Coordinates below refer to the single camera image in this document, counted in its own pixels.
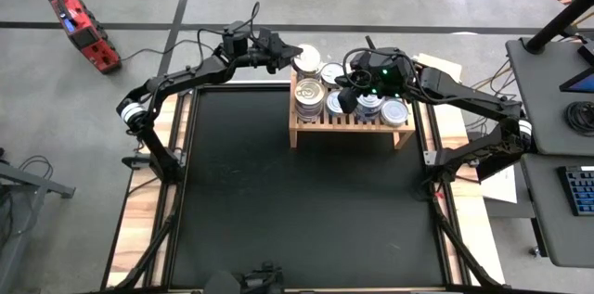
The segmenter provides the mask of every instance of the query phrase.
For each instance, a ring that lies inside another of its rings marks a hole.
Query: blue keyboard
[[[574,215],[594,215],[594,166],[561,167],[558,172]]]

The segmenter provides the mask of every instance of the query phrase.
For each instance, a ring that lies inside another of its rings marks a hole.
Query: computer monitor screen
[[[594,93],[594,68],[588,68],[559,88],[564,92]]]

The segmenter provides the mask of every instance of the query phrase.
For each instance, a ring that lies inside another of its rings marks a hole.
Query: gray floor
[[[171,22],[178,0],[84,0],[102,22]],[[257,0],[188,0],[184,23],[246,19]],[[555,0],[259,0],[261,24],[539,27],[562,10]],[[0,21],[54,21],[46,0],[0,0]],[[143,47],[163,49],[168,32],[110,31],[123,57]],[[291,44],[310,43],[326,61],[365,44],[365,33],[284,32]],[[194,39],[180,32],[178,40]],[[464,66],[465,84],[490,75],[505,61],[504,44],[517,35],[375,33],[377,45],[396,45],[409,55],[426,53]],[[216,45],[219,38],[205,34]],[[0,30],[0,146],[9,160],[46,155],[57,181],[77,187],[75,198],[47,199],[22,265],[18,291],[42,293],[97,289],[103,276],[130,172],[120,158],[135,140],[115,105],[134,86],[155,75],[161,57],[144,54],[110,76],[98,73],[71,47],[62,31]],[[169,72],[199,61],[195,45],[174,51]],[[287,79],[288,70],[238,70],[236,80]],[[512,85],[509,89],[517,93]],[[464,115],[470,122],[474,117]],[[592,293],[594,273],[533,260],[530,224],[493,220],[508,283],[520,288]]]

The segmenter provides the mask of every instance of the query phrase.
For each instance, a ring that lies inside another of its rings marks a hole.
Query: wooden slatted rack
[[[375,121],[361,122],[354,114],[344,117],[331,117],[326,111],[326,106],[317,117],[316,121],[306,122],[299,119],[295,112],[295,86],[297,84],[297,72],[291,72],[291,100],[289,107],[289,136],[291,148],[297,147],[297,134],[299,132],[361,132],[361,133],[392,133],[394,138],[394,149],[400,149],[410,136],[415,133],[415,120],[412,115],[412,107],[408,107],[408,120],[400,127],[386,125],[380,117]]]

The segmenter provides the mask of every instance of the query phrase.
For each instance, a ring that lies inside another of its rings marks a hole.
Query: tin can
[[[324,67],[320,69],[320,74],[322,78],[322,83],[329,89],[339,89],[340,86],[336,84],[336,79],[338,76],[344,75],[344,70],[342,70],[342,64],[337,62],[330,62],[327,63]]]
[[[383,98],[379,99],[375,95],[359,96],[356,101],[359,105],[356,106],[355,115],[359,121],[375,121],[378,118]]]
[[[298,80],[311,78],[319,80],[319,64],[322,59],[315,47],[308,44],[298,46],[303,52],[291,60],[293,69],[297,71]]]
[[[386,100],[381,106],[381,120],[383,123],[393,127],[400,127],[407,122],[407,119],[408,108],[401,100]]]
[[[322,83],[312,79],[300,80],[295,86],[295,112],[301,121],[312,122],[324,108],[326,90]]]
[[[330,91],[326,97],[326,111],[332,117],[341,117],[344,115],[341,109],[341,103],[338,101],[340,90]]]

